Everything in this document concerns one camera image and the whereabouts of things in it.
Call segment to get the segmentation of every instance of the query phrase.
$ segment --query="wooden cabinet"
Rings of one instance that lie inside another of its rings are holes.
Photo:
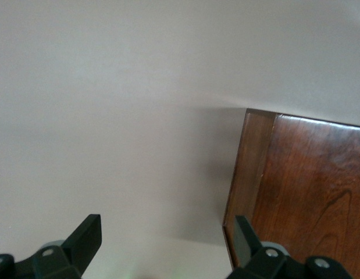
[[[360,278],[360,127],[248,109],[223,223],[234,267],[235,215],[294,259],[332,257]]]

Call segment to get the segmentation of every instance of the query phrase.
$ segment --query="black mechanical part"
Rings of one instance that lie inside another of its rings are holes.
[[[0,254],[0,279],[80,279],[101,243],[101,216],[91,214],[61,246],[42,248],[18,263]]]
[[[334,259],[312,256],[302,264],[273,247],[263,247],[245,216],[236,216],[234,247],[241,263],[227,279],[352,279]]]

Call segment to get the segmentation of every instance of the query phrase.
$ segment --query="brown wooden object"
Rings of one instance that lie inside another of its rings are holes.
[[[234,267],[235,215],[294,259],[360,278],[360,127],[248,109],[223,223]]]

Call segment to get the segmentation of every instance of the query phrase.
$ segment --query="wood grain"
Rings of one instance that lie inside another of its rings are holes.
[[[360,127],[278,113],[267,125],[247,113],[224,220],[233,266],[230,220],[242,213],[293,258],[329,256],[360,278]]]

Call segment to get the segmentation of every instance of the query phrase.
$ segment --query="wooden side panel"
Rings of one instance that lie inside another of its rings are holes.
[[[223,222],[224,236],[232,265],[238,266],[233,246],[234,216],[252,219],[261,174],[276,114],[247,109]]]
[[[360,278],[360,128],[278,115],[252,225],[299,261],[329,256]]]

